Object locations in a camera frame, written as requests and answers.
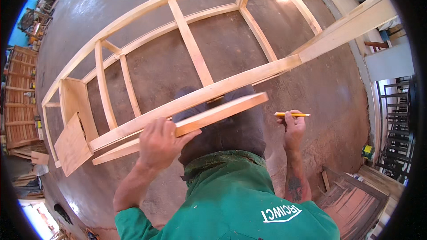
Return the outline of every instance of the concrete floor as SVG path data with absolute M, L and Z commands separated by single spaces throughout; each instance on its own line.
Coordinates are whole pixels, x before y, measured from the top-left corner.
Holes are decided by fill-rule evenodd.
M 147 0 L 59 0 L 53 21 L 40 48 L 37 65 L 37 100 L 41 100 L 61 69 L 97 32 L 116 18 Z M 184 15 L 234 0 L 179 0 Z M 321 0 L 303 0 L 322 28 L 335 19 Z M 278 58 L 283 58 L 314 34 L 291 2 L 249 0 L 248 9 L 263 30 Z M 122 47 L 140 35 L 173 20 L 168 6 L 148 13 L 126 26 L 109 40 Z M 238 11 L 201 20 L 189 25 L 214 81 L 267 63 L 248 25 Z M 104 50 L 104 57 L 110 52 Z M 201 88 L 190 56 L 178 30 L 161 36 L 127 56 L 131 80 L 142 113 L 173 99 L 175 91 L 187 85 Z M 95 66 L 89 54 L 71 73 L 82 78 Z M 105 70 L 113 110 L 118 124 L 134 118 L 125 90 L 120 63 Z M 283 128 L 275 123 L 275 111 L 299 109 L 310 113 L 302 143 L 304 167 L 314 199 L 324 191 L 321 169 L 357 172 L 360 152 L 368 141 L 369 121 L 366 91 L 348 44 L 342 45 L 280 77 L 255 86 L 266 91 L 270 100 L 263 105 L 267 167 L 276 194 L 284 194 L 286 156 L 281 146 Z M 97 130 L 108 131 L 102 111 L 96 78 L 88 83 L 89 99 Z M 58 93 L 51 102 L 58 102 Z M 53 142 L 63 130 L 59 108 L 48 108 Z M 120 181 L 135 163 L 137 154 L 98 166 L 90 160 L 65 178 L 53 159 L 50 173 L 43 177 L 47 207 L 60 203 L 73 226 L 67 226 L 79 239 L 86 227 L 101 239 L 118 239 L 112 200 Z M 142 210 L 153 226 L 161 228 L 184 202 L 187 190 L 180 179 L 182 165 L 176 160 L 150 186 Z

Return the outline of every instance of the tattoo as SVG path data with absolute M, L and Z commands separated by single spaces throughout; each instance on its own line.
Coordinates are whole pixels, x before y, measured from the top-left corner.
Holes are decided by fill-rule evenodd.
M 295 176 L 289 178 L 289 194 L 292 195 L 292 200 L 296 203 L 302 199 L 302 186 L 301 180 Z

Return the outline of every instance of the blue wall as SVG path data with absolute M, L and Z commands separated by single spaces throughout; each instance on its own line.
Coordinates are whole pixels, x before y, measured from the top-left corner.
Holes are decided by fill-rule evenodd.
M 29 37 L 25 33 L 23 33 L 21 30 L 18 29 L 18 22 L 21 20 L 22 16 L 24 16 L 26 12 L 26 8 L 35 9 L 35 6 L 37 5 L 37 1 L 38 0 L 27 0 L 27 2 L 25 3 L 24 8 L 19 14 L 18 20 L 16 20 L 12 34 L 10 35 L 9 42 L 8 42 L 9 45 L 28 46 Z

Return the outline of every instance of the green work shirt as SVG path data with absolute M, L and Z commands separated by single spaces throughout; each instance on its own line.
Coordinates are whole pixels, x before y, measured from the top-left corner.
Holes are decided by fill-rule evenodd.
M 222 151 L 185 168 L 187 199 L 158 231 L 139 208 L 120 211 L 121 240 L 339 239 L 335 222 L 313 201 L 277 197 L 265 160 L 246 151 Z

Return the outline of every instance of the pencil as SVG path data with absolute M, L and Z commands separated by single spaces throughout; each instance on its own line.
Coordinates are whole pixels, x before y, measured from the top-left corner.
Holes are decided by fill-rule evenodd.
M 276 112 L 274 115 L 277 117 L 284 117 L 285 113 L 282 111 L 279 111 L 279 112 Z M 310 114 L 305 114 L 305 113 L 291 113 L 291 115 L 293 117 L 309 117 L 310 116 Z

